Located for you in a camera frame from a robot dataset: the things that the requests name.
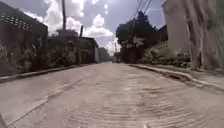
bush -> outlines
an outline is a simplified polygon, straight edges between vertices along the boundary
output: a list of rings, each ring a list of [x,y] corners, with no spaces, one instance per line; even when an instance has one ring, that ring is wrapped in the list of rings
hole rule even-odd
[[[176,57],[165,57],[159,55],[156,51],[146,51],[143,58],[139,61],[141,64],[152,65],[173,65],[179,68],[190,67],[190,57],[188,54],[178,54]]]

cloud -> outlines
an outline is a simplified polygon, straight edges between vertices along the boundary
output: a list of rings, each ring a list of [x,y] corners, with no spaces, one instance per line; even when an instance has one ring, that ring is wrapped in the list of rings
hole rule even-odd
[[[72,17],[67,18],[67,28],[68,29],[76,30],[76,32],[79,33],[81,26],[82,26],[82,23],[80,21],[76,21]]]
[[[92,0],[92,4],[96,4],[99,0]]]
[[[28,15],[28,16],[30,16],[30,17],[32,17],[32,18],[34,18],[34,19],[37,19],[39,22],[43,22],[43,17],[41,17],[41,16],[38,16],[37,14],[35,14],[35,13],[31,13],[31,12],[24,12],[26,15]]]
[[[108,44],[105,46],[108,53],[112,56],[115,53],[115,43],[116,43],[116,50],[117,52],[120,51],[121,46],[117,43],[117,38],[115,38],[113,41],[108,42]]]
[[[65,6],[66,6],[66,15],[67,16],[84,16],[84,5],[85,0],[66,0]]]
[[[96,17],[93,19],[93,25],[96,27],[101,27],[104,25],[104,18],[100,15],[97,14]]]
[[[84,30],[84,35],[95,38],[112,37],[113,33],[109,29],[104,28],[103,25],[104,18],[100,14],[97,14],[93,19],[92,26]]]
[[[108,5],[107,5],[107,4],[105,4],[105,5],[104,5],[104,8],[107,10],[107,9],[108,9]]]
[[[72,2],[70,4],[75,4],[75,1],[78,0],[71,0]],[[61,14],[61,7],[58,0],[45,0],[45,3],[48,5],[47,9],[47,15],[45,17],[40,17],[34,13],[26,12],[29,16],[33,18],[39,19],[39,21],[43,22],[45,25],[48,26],[49,34],[56,33],[55,31],[62,28],[62,14]],[[84,16],[84,13],[82,11],[79,12],[79,16]],[[67,17],[67,29],[76,30],[76,32],[80,31],[80,28],[82,26],[82,23],[80,21],[77,21],[74,17],[72,17],[73,14],[69,14],[71,16]],[[105,20],[100,15],[97,14],[96,17],[93,19],[92,25],[84,29],[84,36],[87,37],[93,37],[93,38],[102,38],[102,37],[112,37],[113,33],[104,27]]]
[[[104,27],[91,26],[84,30],[84,35],[88,37],[100,38],[111,37],[113,36],[113,33],[109,29],[106,29]]]
[[[62,14],[61,8],[57,0],[45,0],[48,5],[47,15],[44,17],[44,24],[48,26],[49,32],[61,28],[62,26]]]

sky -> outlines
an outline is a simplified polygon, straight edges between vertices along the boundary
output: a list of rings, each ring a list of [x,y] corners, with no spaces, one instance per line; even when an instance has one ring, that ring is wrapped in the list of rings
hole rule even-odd
[[[61,0],[0,0],[48,26],[50,34],[62,28]],[[140,0],[65,0],[67,29],[78,33],[84,25],[83,36],[93,37],[100,47],[110,54],[115,50],[116,28],[134,18]],[[140,10],[145,10],[148,0],[143,0]],[[162,4],[153,0],[146,12],[149,21],[157,28],[165,25]]]

concrete road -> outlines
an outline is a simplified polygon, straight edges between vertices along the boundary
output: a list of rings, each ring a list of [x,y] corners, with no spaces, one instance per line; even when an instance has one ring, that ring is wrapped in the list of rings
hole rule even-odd
[[[223,128],[224,94],[122,64],[0,85],[9,128]]]

building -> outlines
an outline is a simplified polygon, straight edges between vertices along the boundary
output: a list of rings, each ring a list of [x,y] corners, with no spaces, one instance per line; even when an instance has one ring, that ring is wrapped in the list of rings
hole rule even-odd
[[[0,76],[18,73],[17,60],[29,48],[45,54],[47,37],[46,25],[0,1]]]
[[[224,70],[223,0],[167,0],[163,4],[168,46],[188,52],[191,68]]]
[[[0,2],[0,41],[7,48],[20,47],[19,43],[30,40],[45,42],[48,36],[46,25],[33,19],[18,9]]]
[[[158,30],[158,41],[150,47],[150,50],[157,51],[160,55],[172,57],[174,54],[169,48],[167,26],[164,25]]]
[[[163,4],[168,32],[168,47],[173,55],[189,52],[189,42],[185,24],[185,12],[181,0],[167,0]]]

